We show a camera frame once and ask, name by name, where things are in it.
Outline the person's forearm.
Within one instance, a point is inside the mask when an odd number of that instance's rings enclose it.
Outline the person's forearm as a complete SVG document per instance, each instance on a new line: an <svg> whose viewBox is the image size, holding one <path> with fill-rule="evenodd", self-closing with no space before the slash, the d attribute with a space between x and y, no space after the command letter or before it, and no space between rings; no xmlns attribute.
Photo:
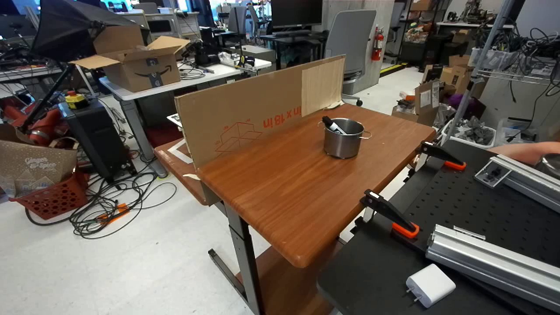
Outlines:
<svg viewBox="0 0 560 315"><path fill-rule="evenodd" d="M560 142L515 143L493 147L489 152L535 166L544 155L560 154Z"/></svg>

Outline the cardboard sheet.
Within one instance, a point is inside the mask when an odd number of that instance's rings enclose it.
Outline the cardboard sheet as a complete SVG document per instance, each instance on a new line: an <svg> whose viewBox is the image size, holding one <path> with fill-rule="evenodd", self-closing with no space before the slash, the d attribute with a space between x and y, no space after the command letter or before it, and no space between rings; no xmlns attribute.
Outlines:
<svg viewBox="0 0 560 315"><path fill-rule="evenodd" d="M332 56L175 98L196 169L340 105L345 56Z"/></svg>

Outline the black marker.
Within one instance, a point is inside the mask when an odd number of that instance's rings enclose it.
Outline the black marker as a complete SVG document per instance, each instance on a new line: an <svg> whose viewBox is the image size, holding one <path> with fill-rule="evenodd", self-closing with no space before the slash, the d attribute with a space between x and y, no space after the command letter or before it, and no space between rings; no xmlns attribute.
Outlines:
<svg viewBox="0 0 560 315"><path fill-rule="evenodd" d="M336 122L328 116L322 117L322 123L328 130L342 135L347 135L347 133L338 125Z"/></svg>

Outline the steel pot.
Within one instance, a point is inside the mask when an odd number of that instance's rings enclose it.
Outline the steel pot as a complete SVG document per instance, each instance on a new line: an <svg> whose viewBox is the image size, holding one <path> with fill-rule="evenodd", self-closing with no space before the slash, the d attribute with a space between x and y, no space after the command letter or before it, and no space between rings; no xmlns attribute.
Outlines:
<svg viewBox="0 0 560 315"><path fill-rule="evenodd" d="M348 118L331 118L338 124L347 135L334 133L324 126L323 150L326 155L337 159L350 159L359 152L361 141L372 137L372 133L366 131L364 126L355 120Z"/></svg>

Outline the black orange spring clamp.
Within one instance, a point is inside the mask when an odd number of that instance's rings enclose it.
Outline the black orange spring clamp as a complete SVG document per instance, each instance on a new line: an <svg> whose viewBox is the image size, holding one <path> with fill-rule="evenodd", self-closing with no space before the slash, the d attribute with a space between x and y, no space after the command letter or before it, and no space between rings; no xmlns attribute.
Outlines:
<svg viewBox="0 0 560 315"><path fill-rule="evenodd" d="M414 239L418 236L420 227L408 220L396 207L381 195L370 189L364 191L364 196L360 199L360 203L366 208L373 211L374 214L380 214L392 222L392 231L408 239Z"/></svg>
<svg viewBox="0 0 560 315"><path fill-rule="evenodd" d="M430 158L442 160L444 167L457 170L459 172L464 171L467 166L466 162L463 162L456 156L452 155L452 153L450 153L447 149L427 141L420 144L419 157L425 158L426 160Z"/></svg>

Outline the grey office chair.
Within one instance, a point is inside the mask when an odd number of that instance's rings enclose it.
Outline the grey office chair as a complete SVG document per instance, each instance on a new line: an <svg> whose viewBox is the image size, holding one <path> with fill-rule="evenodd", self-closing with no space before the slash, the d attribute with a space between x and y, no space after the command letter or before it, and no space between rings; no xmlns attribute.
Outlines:
<svg viewBox="0 0 560 315"><path fill-rule="evenodd" d="M368 42L377 15L376 10L345 10L336 14L325 46L325 58L342 56L337 68L338 92L345 84L355 83L365 75Z"/></svg>

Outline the black monitor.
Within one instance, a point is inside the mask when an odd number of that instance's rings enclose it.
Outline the black monitor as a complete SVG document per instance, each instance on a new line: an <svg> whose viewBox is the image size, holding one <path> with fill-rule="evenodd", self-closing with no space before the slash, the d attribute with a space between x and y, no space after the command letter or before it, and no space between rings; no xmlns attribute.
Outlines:
<svg viewBox="0 0 560 315"><path fill-rule="evenodd" d="M322 23L323 0L270 0L272 26L287 28Z"/></svg>

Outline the red fire extinguisher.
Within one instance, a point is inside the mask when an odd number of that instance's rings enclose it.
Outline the red fire extinguisher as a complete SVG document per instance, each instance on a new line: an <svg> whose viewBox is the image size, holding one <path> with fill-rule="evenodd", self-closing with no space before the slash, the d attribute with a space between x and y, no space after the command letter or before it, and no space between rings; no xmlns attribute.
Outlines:
<svg viewBox="0 0 560 315"><path fill-rule="evenodd" d="M376 28L375 28L375 33L374 33L374 42L373 42L373 48L372 48L372 54L371 54L371 60L372 61L381 60L381 55L382 55L382 51L383 51L383 47L384 47L384 41L385 41L384 29L381 28L380 26L378 26L378 24L377 24Z"/></svg>

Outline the white desk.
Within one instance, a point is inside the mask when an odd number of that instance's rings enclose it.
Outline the white desk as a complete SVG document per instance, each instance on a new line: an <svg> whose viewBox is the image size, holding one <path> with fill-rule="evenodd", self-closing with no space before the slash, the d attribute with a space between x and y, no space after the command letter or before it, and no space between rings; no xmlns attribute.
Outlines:
<svg viewBox="0 0 560 315"><path fill-rule="evenodd" d="M122 113L130 127L130 130L136 140L138 148L144 158L148 161L155 158L154 147L149 142L145 126L145 119L148 113L140 109L140 103L151 102L150 107L154 108L156 101L163 101L159 106L160 112L156 114L158 118L166 119L167 116L174 115L177 111L171 109L174 105L176 96L184 95L189 92L199 91L205 88L219 86L220 84L232 83L236 79L240 79L242 74L250 77L258 75L262 70L275 70L275 62L268 60L256 59L255 68L252 71L234 68L232 63L216 64L209 67L210 73L202 73L202 77L194 78L197 68L178 63L176 73L184 72L188 74L188 79L180 79L178 82L164 84L162 86L153 87L150 83L147 88L127 88L120 86L107 77L100 78L99 82L108 88L115 100L119 102Z"/></svg>

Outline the cardboard box with label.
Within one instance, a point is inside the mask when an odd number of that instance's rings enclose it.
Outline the cardboard box with label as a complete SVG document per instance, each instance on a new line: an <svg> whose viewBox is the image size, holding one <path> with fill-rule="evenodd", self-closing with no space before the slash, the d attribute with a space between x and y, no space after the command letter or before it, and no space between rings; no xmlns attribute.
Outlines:
<svg viewBox="0 0 560 315"><path fill-rule="evenodd" d="M392 108L391 116L432 127L440 105L440 81L431 80L414 90L413 99L402 98Z"/></svg>

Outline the open cardboard box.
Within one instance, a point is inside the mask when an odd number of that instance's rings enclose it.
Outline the open cardboard box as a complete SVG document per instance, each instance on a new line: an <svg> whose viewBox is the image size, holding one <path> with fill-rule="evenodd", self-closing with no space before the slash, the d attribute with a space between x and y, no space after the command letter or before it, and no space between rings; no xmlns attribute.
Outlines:
<svg viewBox="0 0 560 315"><path fill-rule="evenodd" d="M106 77L125 88L147 88L178 82L176 54L190 43L185 38L160 36L144 45L137 24L105 28L94 40L96 55L73 60L88 70L101 68Z"/></svg>

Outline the black computer tower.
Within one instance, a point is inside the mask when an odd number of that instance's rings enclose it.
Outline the black computer tower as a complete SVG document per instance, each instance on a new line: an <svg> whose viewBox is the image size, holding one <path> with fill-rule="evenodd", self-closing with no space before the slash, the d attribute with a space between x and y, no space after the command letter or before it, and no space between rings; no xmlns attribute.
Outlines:
<svg viewBox="0 0 560 315"><path fill-rule="evenodd" d="M130 175L137 174L128 149L125 148L113 120L100 101L93 98L89 100L88 106L82 109L70 109L66 102L61 102L58 108L72 135L100 177L112 182L124 172Z"/></svg>

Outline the stack of cardboard boxes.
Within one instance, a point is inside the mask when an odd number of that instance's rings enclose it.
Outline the stack of cardboard boxes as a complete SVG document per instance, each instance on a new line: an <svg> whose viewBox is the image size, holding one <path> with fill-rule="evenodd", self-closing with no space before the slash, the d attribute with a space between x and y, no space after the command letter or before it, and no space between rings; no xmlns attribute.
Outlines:
<svg viewBox="0 0 560 315"><path fill-rule="evenodd" d="M456 94L464 94L470 83L474 70L470 55L453 55L448 58L448 65L430 64L424 68L422 83L440 80L454 86Z"/></svg>

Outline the white bin of grey parts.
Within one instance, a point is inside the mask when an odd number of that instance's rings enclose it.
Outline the white bin of grey parts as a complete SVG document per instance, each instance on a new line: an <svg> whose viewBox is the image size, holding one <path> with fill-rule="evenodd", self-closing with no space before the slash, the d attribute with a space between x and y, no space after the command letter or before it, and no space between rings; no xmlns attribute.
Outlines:
<svg viewBox="0 0 560 315"><path fill-rule="evenodd" d="M452 120L443 127L442 141L461 142L480 149L491 149L495 146L496 130L486 126L476 116L460 120L454 128L451 128L451 124Z"/></svg>

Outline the white power adapter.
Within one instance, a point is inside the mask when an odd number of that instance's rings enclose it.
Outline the white power adapter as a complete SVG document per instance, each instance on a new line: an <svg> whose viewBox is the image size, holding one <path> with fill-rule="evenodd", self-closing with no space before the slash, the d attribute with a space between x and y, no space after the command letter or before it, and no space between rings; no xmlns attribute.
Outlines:
<svg viewBox="0 0 560 315"><path fill-rule="evenodd" d="M456 289L456 284L440 267L432 263L410 275L406 281L407 292L423 307L430 308Z"/></svg>

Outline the yellow emergency stop button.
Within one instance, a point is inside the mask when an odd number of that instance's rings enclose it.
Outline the yellow emergency stop button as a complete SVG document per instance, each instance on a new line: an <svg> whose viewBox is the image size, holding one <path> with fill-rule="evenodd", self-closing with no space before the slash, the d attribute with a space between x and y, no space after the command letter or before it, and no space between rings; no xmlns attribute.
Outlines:
<svg viewBox="0 0 560 315"><path fill-rule="evenodd" d="M65 96L65 101L66 104L68 105L68 108L72 110L84 109L90 105L88 98L86 98L84 94L81 94L73 90L67 92Z"/></svg>

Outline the red plastic basket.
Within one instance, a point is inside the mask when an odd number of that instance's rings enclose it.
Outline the red plastic basket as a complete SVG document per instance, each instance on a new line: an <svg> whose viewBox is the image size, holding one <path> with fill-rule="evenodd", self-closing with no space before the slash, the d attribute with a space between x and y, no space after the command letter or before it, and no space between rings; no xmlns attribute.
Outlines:
<svg viewBox="0 0 560 315"><path fill-rule="evenodd" d="M8 200L19 203L44 220L49 220L88 203L88 179L89 175L76 170L66 181Z"/></svg>

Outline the brown paper gift bag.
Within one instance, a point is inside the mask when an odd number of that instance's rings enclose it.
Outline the brown paper gift bag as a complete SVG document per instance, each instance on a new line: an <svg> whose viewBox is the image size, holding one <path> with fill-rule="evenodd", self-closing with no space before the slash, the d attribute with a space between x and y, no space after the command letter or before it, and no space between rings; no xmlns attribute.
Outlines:
<svg viewBox="0 0 560 315"><path fill-rule="evenodd" d="M77 163L75 149L0 141L0 189L11 198L68 179Z"/></svg>

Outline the black softbox on stand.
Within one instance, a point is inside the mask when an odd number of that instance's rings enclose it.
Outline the black softbox on stand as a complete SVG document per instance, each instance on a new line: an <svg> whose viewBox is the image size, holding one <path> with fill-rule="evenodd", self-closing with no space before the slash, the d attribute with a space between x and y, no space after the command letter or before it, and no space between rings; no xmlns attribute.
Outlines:
<svg viewBox="0 0 560 315"><path fill-rule="evenodd" d="M42 101L26 116L18 129L27 134L32 124L46 112L50 98L75 69L73 60L94 55L94 40L104 31L138 24L106 9L76 0L40 0L39 26L30 52L67 66L46 92Z"/></svg>

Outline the aluminium rail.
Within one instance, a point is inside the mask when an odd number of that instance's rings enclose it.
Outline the aluminium rail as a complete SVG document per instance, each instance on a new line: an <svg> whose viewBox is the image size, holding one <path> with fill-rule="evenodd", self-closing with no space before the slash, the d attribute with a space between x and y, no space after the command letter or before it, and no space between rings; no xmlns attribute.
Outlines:
<svg viewBox="0 0 560 315"><path fill-rule="evenodd" d="M560 268L436 224L426 257L476 280L560 313Z"/></svg>
<svg viewBox="0 0 560 315"><path fill-rule="evenodd" d="M542 156L530 167L504 155L488 160L474 179L492 189L508 186L560 214L560 155Z"/></svg>

